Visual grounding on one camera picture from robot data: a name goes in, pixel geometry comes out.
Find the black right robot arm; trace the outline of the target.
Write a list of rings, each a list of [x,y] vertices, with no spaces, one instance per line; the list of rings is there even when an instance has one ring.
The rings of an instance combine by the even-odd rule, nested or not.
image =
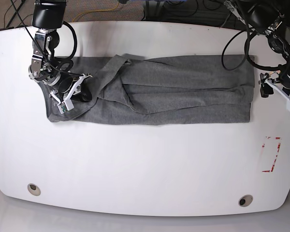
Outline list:
[[[88,102],[91,93],[83,83],[83,74],[71,72],[73,57],[77,49],[77,36],[72,26],[63,20],[67,2],[65,0],[37,0],[32,25],[38,30],[32,40],[33,55],[29,67],[29,77],[50,88],[50,96],[62,103],[66,99]],[[66,26],[72,33],[72,53],[65,58],[55,56],[59,45],[57,29]]]

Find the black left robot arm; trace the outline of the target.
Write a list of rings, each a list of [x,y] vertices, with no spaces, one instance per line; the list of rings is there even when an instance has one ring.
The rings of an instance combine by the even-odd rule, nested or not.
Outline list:
[[[270,84],[281,84],[282,92],[290,95],[290,0],[226,0],[224,5],[238,20],[245,24],[248,38],[244,45],[247,61],[255,68],[266,71],[259,84],[261,96],[273,94]],[[281,54],[286,64],[276,67],[262,66],[250,56],[251,40],[257,35],[267,38],[269,47]]]

